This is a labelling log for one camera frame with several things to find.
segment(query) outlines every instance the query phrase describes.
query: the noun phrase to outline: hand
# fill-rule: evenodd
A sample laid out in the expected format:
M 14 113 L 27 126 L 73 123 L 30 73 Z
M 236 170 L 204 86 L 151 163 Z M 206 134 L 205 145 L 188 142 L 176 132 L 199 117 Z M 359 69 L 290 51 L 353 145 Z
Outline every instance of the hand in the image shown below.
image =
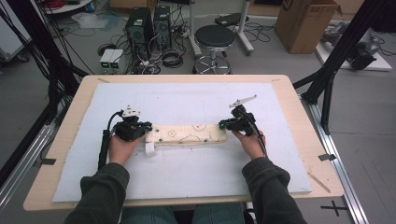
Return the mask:
M 135 139 L 133 142 L 125 142 L 118 136 L 113 135 L 110 140 L 110 146 L 108 150 L 108 157 L 110 162 L 115 162 L 120 165 L 124 165 L 125 162 L 134 153 L 134 148 L 143 140 L 145 135 Z
M 257 136 L 257 134 L 255 133 L 251 136 L 245 136 L 237 131 L 233 131 L 233 135 L 235 135 L 235 137 L 237 137 L 239 141 L 241 141 L 242 148 L 246 151 L 246 153 L 252 160 L 259 157 L 265 157 L 258 138 L 262 137 L 262 141 L 265 144 L 265 135 L 262 134 L 262 131 L 260 131 L 261 136 Z

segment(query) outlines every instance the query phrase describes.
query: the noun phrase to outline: sleeve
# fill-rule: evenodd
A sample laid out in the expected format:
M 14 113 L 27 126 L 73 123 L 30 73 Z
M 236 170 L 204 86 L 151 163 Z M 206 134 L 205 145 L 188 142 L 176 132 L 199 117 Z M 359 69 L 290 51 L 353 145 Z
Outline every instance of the sleeve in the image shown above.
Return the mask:
M 287 186 L 290 175 L 267 158 L 257 158 L 242 170 L 257 223 L 306 223 Z
M 82 177 L 81 200 L 64 223 L 118 223 L 128 182 L 128 171 L 117 163 Z

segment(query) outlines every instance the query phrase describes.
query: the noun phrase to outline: electronic equipment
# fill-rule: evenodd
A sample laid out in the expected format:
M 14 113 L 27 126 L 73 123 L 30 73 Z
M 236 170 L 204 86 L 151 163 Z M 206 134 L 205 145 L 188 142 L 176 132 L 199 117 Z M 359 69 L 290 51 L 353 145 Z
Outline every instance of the electronic equipment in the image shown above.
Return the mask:
M 100 64 L 104 74 L 120 74 L 125 68 L 123 49 L 106 49 Z
M 132 109 L 129 105 L 125 110 L 114 113 L 107 124 L 107 129 L 103 130 L 102 145 L 99 153 L 98 170 L 106 165 L 107 151 L 110 144 L 110 138 L 115 133 L 120 139 L 126 142 L 132 142 L 143 136 L 146 132 L 152 131 L 152 124 L 148 121 L 138 122 L 140 111 Z M 111 121 L 114 117 L 122 118 L 121 122 L 117 122 L 110 131 Z
M 349 23 L 346 24 L 341 21 L 333 28 L 327 29 L 320 41 L 323 43 L 329 42 L 334 47 L 341 39 L 341 36 L 347 29 L 348 25 Z M 370 32 L 367 31 L 348 55 L 346 61 L 349 62 L 352 68 L 362 70 L 376 60 L 373 55 L 375 55 L 380 49 L 379 39 L 372 36 Z
M 113 53 L 114 49 L 106 49 L 99 61 L 102 65 L 103 74 L 110 74 L 110 59 Z
M 227 129 L 230 131 L 245 132 L 245 136 L 251 136 L 254 133 L 258 136 L 260 147 L 262 152 L 268 158 L 267 150 L 265 148 L 265 143 L 262 140 L 262 135 L 256 126 L 256 120 L 252 113 L 248 113 L 243 106 L 244 103 L 254 100 L 257 95 L 248 97 L 242 100 L 236 100 L 235 103 L 230 105 L 230 108 L 235 107 L 231 114 L 233 114 L 233 119 L 223 119 L 219 122 L 219 127 L 221 129 Z
M 169 6 L 156 6 L 154 9 L 154 31 L 157 49 L 172 47 L 172 33 Z
M 154 37 L 150 9 L 134 7 L 125 30 L 134 53 L 137 53 L 140 59 L 147 61 L 154 48 L 154 45 L 150 44 L 150 40 Z

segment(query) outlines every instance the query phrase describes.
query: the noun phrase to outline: white paper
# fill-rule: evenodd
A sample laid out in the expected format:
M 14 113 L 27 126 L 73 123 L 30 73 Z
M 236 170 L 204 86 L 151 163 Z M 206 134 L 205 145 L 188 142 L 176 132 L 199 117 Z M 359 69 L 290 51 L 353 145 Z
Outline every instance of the white paper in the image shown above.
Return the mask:
M 79 181 L 97 169 L 102 130 L 111 115 L 127 105 L 141 112 L 140 121 L 156 125 L 215 124 L 231 119 L 229 105 L 257 95 L 244 104 L 266 135 L 271 161 L 291 175 L 290 193 L 311 187 L 271 84 L 136 83 L 99 84 L 66 158 L 54 202 L 76 202 Z M 121 119 L 113 119 L 112 125 Z M 140 144 L 125 165 L 131 175 L 127 200 L 248 195 L 241 174 L 248 155 L 231 132 L 224 144 L 156 147 L 148 157 Z

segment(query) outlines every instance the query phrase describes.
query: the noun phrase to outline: computer tower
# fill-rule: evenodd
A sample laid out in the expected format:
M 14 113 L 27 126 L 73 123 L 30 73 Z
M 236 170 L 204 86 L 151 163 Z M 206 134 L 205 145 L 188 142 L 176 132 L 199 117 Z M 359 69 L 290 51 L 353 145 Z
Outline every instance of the computer tower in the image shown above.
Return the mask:
M 170 12 L 169 6 L 156 6 L 154 10 L 153 23 L 158 49 L 172 46 Z
M 125 30 L 131 48 L 138 53 L 142 60 L 148 60 L 154 50 L 154 37 L 151 12 L 148 7 L 135 7 L 125 25 Z

